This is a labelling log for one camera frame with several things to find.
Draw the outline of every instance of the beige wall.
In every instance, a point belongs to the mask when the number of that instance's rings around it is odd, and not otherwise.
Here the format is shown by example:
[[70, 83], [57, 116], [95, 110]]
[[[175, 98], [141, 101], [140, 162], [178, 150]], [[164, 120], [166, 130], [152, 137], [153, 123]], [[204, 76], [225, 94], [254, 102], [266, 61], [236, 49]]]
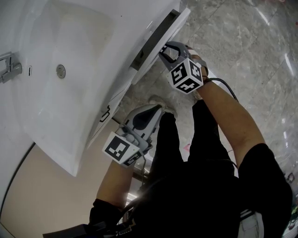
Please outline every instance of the beige wall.
[[40, 238], [43, 233], [87, 224], [98, 187], [111, 163], [102, 147], [117, 128], [111, 120], [84, 152], [77, 177], [35, 146], [8, 191], [1, 223], [16, 238]]

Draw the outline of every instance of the black shirt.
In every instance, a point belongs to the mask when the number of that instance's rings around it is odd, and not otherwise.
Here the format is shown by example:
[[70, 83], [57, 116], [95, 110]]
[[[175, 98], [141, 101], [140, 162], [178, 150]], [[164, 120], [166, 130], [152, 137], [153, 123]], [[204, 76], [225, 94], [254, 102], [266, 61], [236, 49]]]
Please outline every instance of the black shirt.
[[[236, 238], [240, 212], [249, 209], [262, 214], [266, 238], [282, 237], [291, 216], [292, 192], [272, 151], [265, 144], [254, 146], [238, 174], [221, 173], [221, 166], [213, 163], [197, 168], [185, 162], [146, 193], [130, 236]], [[117, 223], [116, 207], [99, 199], [93, 205], [90, 224]]]

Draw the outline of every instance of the sink drain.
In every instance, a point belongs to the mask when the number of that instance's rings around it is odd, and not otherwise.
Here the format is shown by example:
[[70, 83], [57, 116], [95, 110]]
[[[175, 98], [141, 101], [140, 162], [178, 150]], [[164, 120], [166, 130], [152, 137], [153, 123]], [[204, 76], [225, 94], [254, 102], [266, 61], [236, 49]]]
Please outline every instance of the sink drain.
[[65, 78], [66, 71], [65, 71], [64, 66], [63, 66], [63, 65], [58, 65], [57, 68], [56, 68], [56, 73], [57, 73], [57, 76], [58, 76], [60, 79]]

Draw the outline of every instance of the fiducial marker cube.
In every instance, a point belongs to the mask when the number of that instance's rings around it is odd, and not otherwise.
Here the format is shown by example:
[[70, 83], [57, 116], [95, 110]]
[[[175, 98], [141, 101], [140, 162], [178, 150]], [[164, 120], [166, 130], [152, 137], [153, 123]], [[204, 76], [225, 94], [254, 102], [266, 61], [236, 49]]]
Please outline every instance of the fiducial marker cube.
[[201, 65], [186, 58], [167, 74], [171, 86], [184, 93], [189, 94], [204, 85]]

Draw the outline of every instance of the white sink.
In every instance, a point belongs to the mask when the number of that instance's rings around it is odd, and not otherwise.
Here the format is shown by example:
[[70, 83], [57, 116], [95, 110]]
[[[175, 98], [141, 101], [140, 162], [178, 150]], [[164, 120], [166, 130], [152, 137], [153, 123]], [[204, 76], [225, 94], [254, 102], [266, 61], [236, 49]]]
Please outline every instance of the white sink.
[[[70, 174], [77, 175], [113, 95], [128, 88], [124, 75], [144, 36], [177, 2], [26, 0], [15, 50], [23, 73], [12, 80], [15, 111], [31, 139]], [[63, 79], [58, 65], [66, 69]]]

